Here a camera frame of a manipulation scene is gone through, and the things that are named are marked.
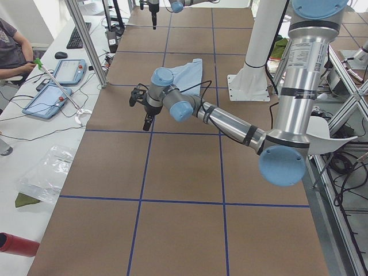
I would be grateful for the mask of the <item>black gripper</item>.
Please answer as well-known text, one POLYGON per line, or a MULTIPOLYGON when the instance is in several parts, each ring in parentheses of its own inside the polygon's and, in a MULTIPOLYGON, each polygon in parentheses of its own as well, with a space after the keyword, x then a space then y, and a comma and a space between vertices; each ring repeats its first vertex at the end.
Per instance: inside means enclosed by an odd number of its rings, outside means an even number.
POLYGON ((143 130, 148 132, 151 129, 155 116, 158 115, 162 106, 154 106, 148 102, 148 87, 146 85, 137 85, 131 92, 129 106, 134 107, 136 103, 142 104, 146 112, 143 130))
POLYGON ((152 28, 156 29, 157 26, 157 13, 159 12, 159 0, 139 0, 140 10, 144 10, 144 6, 147 5, 151 12, 152 28))

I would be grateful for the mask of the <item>idle robot arm base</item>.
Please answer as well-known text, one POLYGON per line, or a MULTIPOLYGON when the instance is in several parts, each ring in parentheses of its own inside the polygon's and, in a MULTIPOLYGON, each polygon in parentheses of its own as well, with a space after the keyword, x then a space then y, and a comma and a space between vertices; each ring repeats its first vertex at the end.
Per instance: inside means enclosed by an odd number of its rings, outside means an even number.
POLYGON ((352 57, 349 57, 346 61, 347 62, 351 61, 355 65, 359 65, 359 66, 362 66, 363 67, 363 69, 364 69, 363 77, 359 76, 352 69, 352 65, 349 65, 348 67, 346 67, 347 72, 353 78, 355 78, 358 82, 360 82, 361 84, 363 84, 364 81, 365 81, 366 73, 367 73, 367 41, 360 47, 359 50, 356 51, 356 53, 354 53, 354 55, 352 57))

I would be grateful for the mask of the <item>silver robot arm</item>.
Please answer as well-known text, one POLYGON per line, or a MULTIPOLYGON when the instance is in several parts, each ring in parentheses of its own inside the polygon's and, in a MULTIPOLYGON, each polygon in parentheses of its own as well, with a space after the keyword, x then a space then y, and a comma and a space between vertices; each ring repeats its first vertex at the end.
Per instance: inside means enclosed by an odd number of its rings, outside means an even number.
MULTIPOLYGON (((216 1, 210 0, 169 0, 170 10, 172 13, 180 13, 185 7, 193 6, 199 3, 210 2, 215 3, 216 1)), ((140 0, 140 10, 144 9, 144 6, 148 6, 148 10, 151 13, 152 28, 153 30, 157 27, 157 14, 160 10, 160 0, 140 0)))
POLYGON ((149 87, 138 84, 133 89, 129 104, 144 106, 145 131, 163 108, 177 122, 192 116, 199 118, 231 140, 253 148, 259 156, 259 171, 268 182, 294 185, 303 178, 306 156, 312 153, 307 128, 328 46, 339 34, 346 7, 346 1, 292 2, 286 77, 278 92, 278 113, 272 117, 269 131, 205 101, 202 94, 190 94, 188 89, 180 88, 174 70, 165 67, 154 71, 149 87))

